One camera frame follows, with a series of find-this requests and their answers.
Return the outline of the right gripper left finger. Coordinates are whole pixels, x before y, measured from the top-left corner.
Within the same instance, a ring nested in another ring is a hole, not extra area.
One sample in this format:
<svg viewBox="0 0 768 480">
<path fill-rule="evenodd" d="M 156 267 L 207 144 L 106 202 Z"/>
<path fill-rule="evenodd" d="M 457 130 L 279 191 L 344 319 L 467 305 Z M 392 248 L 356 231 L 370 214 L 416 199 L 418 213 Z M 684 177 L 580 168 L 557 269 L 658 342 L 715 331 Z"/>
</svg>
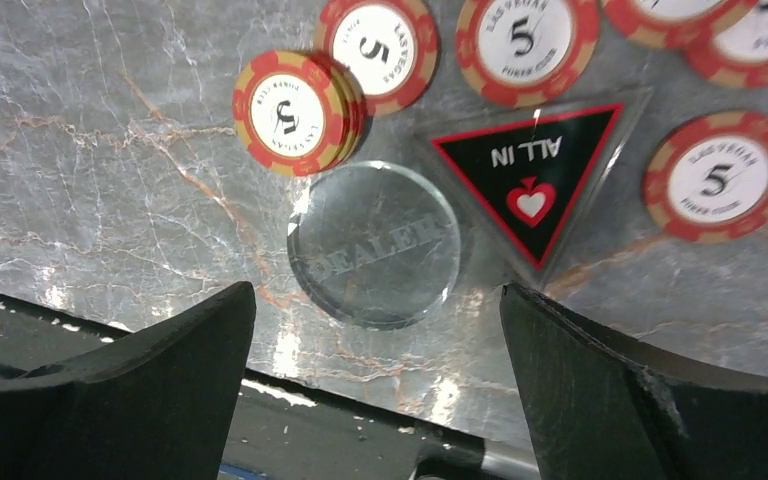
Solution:
<svg viewBox="0 0 768 480">
<path fill-rule="evenodd" d="M 214 479 L 252 344 L 253 285 L 29 365 L 0 341 L 0 479 Z"/>
</svg>

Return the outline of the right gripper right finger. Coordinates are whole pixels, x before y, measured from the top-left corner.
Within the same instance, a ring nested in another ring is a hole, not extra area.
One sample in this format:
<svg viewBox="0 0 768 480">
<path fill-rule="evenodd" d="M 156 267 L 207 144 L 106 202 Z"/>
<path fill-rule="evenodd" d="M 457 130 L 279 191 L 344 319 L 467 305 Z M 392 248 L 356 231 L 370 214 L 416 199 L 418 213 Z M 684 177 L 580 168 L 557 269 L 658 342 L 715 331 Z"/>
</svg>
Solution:
<svg viewBox="0 0 768 480">
<path fill-rule="evenodd" d="M 768 377 L 655 347 L 516 283 L 500 316 L 544 479 L 768 479 Z"/>
</svg>

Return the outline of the clear dealer button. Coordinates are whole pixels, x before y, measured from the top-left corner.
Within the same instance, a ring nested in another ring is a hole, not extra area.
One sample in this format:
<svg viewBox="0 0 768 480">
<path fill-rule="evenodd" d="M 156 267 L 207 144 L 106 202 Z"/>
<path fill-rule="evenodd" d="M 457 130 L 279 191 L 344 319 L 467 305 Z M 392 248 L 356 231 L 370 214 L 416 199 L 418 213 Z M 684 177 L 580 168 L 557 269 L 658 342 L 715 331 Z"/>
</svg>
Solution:
<svg viewBox="0 0 768 480">
<path fill-rule="evenodd" d="M 290 268 L 334 319 L 402 329 L 435 314 L 456 285 L 462 256 L 456 212 L 429 179 L 371 160 L 313 181 L 287 226 Z"/>
</svg>

